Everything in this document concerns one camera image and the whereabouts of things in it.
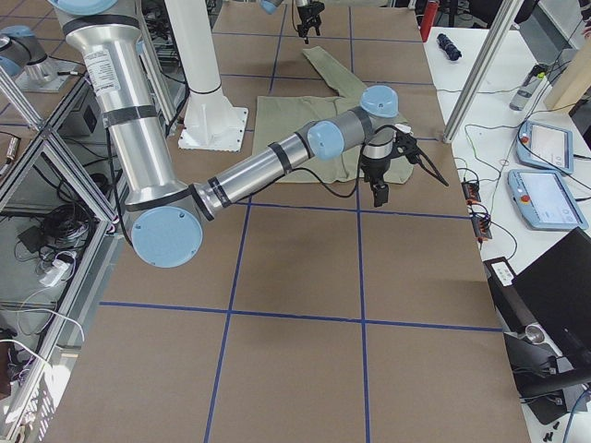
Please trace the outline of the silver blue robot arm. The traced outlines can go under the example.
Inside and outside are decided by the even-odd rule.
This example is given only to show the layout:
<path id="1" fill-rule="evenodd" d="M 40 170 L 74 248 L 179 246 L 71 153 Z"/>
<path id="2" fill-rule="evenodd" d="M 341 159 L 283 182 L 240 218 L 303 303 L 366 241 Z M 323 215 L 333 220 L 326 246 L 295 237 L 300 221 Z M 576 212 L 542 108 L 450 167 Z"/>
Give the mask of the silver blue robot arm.
<path id="1" fill-rule="evenodd" d="M 260 0 L 259 6 L 267 13 L 273 14 L 283 0 Z M 295 0 L 291 2 L 291 21 L 294 31 L 298 37 L 309 44 L 308 34 L 311 30 L 320 36 L 322 24 L 320 14 L 324 11 L 325 5 L 321 1 Z"/>
<path id="2" fill-rule="evenodd" d="M 438 170 L 416 140 L 394 123 L 398 97 L 385 85 L 364 90 L 360 103 L 341 114 L 309 122 L 203 184 L 185 184 L 174 171 L 163 126 L 138 54 L 139 12 L 132 1 L 57 1 L 55 13 L 66 41 L 84 59 L 129 186 L 136 254 L 158 268 L 192 259 L 202 242 L 202 224 L 222 209 L 248 198 L 306 161 L 334 159 L 359 148 L 357 176 L 383 204 L 383 176 L 390 162 L 405 157 L 431 176 Z"/>

